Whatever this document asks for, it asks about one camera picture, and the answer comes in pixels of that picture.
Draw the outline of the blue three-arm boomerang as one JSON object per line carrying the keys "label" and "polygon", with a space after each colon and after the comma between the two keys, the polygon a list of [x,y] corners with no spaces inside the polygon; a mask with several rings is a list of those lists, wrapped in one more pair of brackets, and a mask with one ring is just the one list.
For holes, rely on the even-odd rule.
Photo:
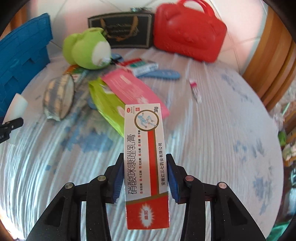
{"label": "blue three-arm boomerang", "polygon": [[[123,57],[119,54],[111,54],[111,63],[117,64],[119,62],[125,61]],[[137,78],[156,78],[156,79],[165,79],[165,80],[178,80],[181,78],[180,73],[175,70],[170,69],[158,69],[153,72],[149,72],[145,75],[138,76]]]}

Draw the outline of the green wet wipes pack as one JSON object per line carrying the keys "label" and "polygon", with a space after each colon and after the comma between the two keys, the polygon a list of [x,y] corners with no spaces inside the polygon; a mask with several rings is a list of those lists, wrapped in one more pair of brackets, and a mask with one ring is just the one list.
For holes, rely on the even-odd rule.
{"label": "green wet wipes pack", "polygon": [[88,88],[96,109],[124,137],[125,104],[100,77],[89,81]]}

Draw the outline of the red green medicine box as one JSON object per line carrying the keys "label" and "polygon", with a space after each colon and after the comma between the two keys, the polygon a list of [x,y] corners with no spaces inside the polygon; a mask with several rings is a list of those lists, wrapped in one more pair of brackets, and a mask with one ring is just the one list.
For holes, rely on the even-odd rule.
{"label": "red green medicine box", "polygon": [[151,60],[136,58],[119,62],[116,64],[116,67],[133,74],[135,77],[138,77],[158,70],[159,65]]}

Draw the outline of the small pink ointment tube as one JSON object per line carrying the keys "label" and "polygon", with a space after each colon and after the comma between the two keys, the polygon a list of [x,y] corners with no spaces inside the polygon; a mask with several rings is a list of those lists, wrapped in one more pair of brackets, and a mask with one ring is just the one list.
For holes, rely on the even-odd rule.
{"label": "small pink ointment tube", "polygon": [[189,84],[190,84],[194,99],[196,100],[197,103],[201,103],[202,98],[201,98],[201,94],[199,92],[196,80],[189,79]]}

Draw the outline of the wooden door frame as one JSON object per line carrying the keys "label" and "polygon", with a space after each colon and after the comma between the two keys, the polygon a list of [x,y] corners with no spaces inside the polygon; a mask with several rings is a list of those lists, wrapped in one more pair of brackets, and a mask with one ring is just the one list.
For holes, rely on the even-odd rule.
{"label": "wooden door frame", "polygon": [[272,8],[268,8],[261,39],[243,78],[268,111],[295,79],[295,42]]}

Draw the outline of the black gift box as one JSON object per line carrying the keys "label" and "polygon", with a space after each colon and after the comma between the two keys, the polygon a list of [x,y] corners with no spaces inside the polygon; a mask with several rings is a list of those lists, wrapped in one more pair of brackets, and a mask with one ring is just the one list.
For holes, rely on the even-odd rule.
{"label": "black gift box", "polygon": [[111,48],[145,48],[153,45],[154,13],[109,13],[88,18],[88,27],[102,28]]}

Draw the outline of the green frog plush toy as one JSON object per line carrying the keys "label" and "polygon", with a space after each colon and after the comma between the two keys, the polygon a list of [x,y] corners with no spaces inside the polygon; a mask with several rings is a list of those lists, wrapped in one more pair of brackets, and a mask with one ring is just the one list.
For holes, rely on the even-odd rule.
{"label": "green frog plush toy", "polygon": [[71,34],[63,41],[62,53],[70,65],[88,70],[98,70],[111,63],[111,46],[102,28],[88,28]]}

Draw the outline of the red toy suitcase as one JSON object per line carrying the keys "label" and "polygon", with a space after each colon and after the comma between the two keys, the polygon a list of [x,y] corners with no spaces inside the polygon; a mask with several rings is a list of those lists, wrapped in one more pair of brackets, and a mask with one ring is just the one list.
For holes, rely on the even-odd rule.
{"label": "red toy suitcase", "polygon": [[196,1],[202,11],[188,8],[185,1],[165,3],[154,16],[154,46],[197,61],[213,63],[222,48],[227,27],[205,1]]}

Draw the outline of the metal nail clipper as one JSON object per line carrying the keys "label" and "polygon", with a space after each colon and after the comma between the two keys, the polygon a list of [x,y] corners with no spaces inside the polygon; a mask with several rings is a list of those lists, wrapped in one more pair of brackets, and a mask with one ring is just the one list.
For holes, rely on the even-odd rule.
{"label": "metal nail clipper", "polygon": [[134,8],[130,8],[130,11],[134,13],[152,13],[153,9],[146,8],[146,7],[134,7]]}

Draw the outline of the red white ointment box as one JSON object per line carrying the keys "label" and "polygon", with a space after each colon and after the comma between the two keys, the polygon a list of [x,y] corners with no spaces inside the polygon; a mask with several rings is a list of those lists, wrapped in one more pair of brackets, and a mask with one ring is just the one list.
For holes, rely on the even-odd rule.
{"label": "red white ointment box", "polygon": [[158,103],[125,107],[124,178],[127,228],[168,228],[168,172]]}

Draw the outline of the green yellow medicine box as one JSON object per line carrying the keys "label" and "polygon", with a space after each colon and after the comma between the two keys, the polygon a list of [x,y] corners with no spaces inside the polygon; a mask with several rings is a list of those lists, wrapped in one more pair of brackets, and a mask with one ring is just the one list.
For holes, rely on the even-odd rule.
{"label": "green yellow medicine box", "polygon": [[65,71],[65,74],[72,76],[75,85],[79,85],[88,73],[88,69],[82,68],[78,65],[71,65]]}

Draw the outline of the blue plastic storage crate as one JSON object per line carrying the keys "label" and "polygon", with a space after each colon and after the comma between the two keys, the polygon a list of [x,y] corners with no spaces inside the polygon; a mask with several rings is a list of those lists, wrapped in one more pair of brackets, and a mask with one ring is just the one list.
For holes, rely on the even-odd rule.
{"label": "blue plastic storage crate", "polygon": [[53,39],[51,21],[44,13],[24,23],[1,40],[1,117],[16,93],[50,63],[47,45]]}

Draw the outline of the pink wet wipes pack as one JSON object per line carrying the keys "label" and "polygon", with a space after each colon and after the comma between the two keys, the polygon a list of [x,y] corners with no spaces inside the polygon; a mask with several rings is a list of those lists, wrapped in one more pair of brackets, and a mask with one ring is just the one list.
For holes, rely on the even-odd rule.
{"label": "pink wet wipes pack", "polygon": [[115,69],[102,80],[124,104],[156,104],[161,106],[162,118],[170,115],[161,99],[140,79],[123,69]]}

